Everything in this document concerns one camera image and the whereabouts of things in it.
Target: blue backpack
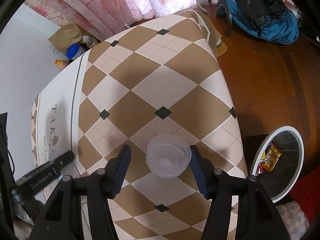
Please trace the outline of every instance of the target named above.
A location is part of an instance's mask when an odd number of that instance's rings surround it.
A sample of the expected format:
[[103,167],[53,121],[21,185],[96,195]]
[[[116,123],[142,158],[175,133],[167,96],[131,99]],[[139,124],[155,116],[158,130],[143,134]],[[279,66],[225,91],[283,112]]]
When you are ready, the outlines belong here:
[[[233,21],[245,32],[250,35],[279,44],[294,43],[299,36],[299,26],[293,13],[286,8],[285,13],[276,17],[270,18],[268,15],[267,23],[261,26],[261,36],[258,35],[258,29],[252,22],[249,22],[244,14],[240,11],[236,1],[226,0],[226,3],[231,11]],[[224,14],[222,7],[219,8],[217,14]]]

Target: white trash bin rim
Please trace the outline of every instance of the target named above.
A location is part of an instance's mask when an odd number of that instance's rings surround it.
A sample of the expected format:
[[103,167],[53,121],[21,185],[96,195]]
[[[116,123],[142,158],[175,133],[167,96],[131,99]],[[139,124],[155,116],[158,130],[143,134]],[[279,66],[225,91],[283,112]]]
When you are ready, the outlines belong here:
[[301,137],[300,133],[292,126],[281,126],[281,127],[274,129],[271,133],[268,134],[268,136],[265,138],[263,143],[260,145],[260,147],[256,153],[256,156],[253,160],[251,169],[250,169],[250,174],[255,175],[258,164],[259,164],[259,160],[261,158],[263,151],[268,147],[268,145],[272,142],[272,140],[278,134],[285,132],[285,131],[290,132],[297,140],[298,147],[299,147],[299,161],[298,161],[298,166],[296,168],[295,174],[293,175],[293,177],[292,177],[291,181],[289,182],[289,184],[287,185],[287,187],[284,190],[282,190],[281,193],[279,193],[278,195],[271,198],[273,203],[278,202],[291,190],[291,188],[293,187],[293,185],[297,181],[298,176],[301,172],[301,168],[302,168],[302,164],[303,164],[304,148],[303,148],[303,141],[302,141],[302,137]]

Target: black diamond tile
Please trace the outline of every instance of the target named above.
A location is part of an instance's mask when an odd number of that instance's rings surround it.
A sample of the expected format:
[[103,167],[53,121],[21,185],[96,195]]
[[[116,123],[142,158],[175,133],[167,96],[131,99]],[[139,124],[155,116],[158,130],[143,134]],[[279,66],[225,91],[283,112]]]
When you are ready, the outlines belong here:
[[106,109],[104,109],[99,115],[103,120],[105,120],[110,114],[107,112]]
[[119,43],[119,41],[114,41],[113,43],[110,44],[110,46],[114,47]]
[[235,111],[234,107],[232,107],[232,108],[229,110],[229,113],[233,116],[234,119],[236,119],[237,115],[236,115],[236,111]]
[[170,209],[170,208],[166,207],[166,206],[163,205],[163,204],[157,205],[157,206],[155,206],[155,208],[156,208],[157,210],[159,210],[160,212],[164,212],[164,211],[167,211],[167,210]]
[[157,111],[155,111],[155,114],[159,116],[162,120],[168,117],[171,113],[172,112],[164,106],[161,106]]
[[168,32],[169,32],[168,30],[162,29],[162,30],[159,30],[157,33],[160,35],[165,35]]

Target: pink floral curtain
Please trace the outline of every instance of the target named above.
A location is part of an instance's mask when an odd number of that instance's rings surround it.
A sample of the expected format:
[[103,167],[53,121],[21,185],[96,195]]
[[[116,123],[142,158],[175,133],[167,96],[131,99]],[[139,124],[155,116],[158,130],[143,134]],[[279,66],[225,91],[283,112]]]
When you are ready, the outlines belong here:
[[26,0],[25,4],[57,25],[73,21],[100,41],[134,22],[187,8],[205,11],[205,0]]

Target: black cable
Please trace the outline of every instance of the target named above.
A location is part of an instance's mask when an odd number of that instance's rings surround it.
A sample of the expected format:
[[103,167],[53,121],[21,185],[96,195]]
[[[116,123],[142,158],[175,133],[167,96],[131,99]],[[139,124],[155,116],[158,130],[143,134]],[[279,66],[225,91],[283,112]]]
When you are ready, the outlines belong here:
[[0,166],[0,196],[2,199],[2,206],[3,206],[5,223],[11,229],[11,231],[14,231],[13,222],[12,222],[12,213],[11,213],[12,209],[11,209],[10,194],[9,194],[9,190],[7,187],[7,183],[5,181],[3,169],[1,166]]
[[12,162],[12,175],[13,175],[13,174],[14,174],[14,171],[15,171],[16,169],[15,169],[14,162],[13,162],[13,159],[12,159],[12,156],[11,156],[11,153],[9,152],[9,150],[8,150],[8,154],[9,154],[10,159],[11,159],[11,162]]

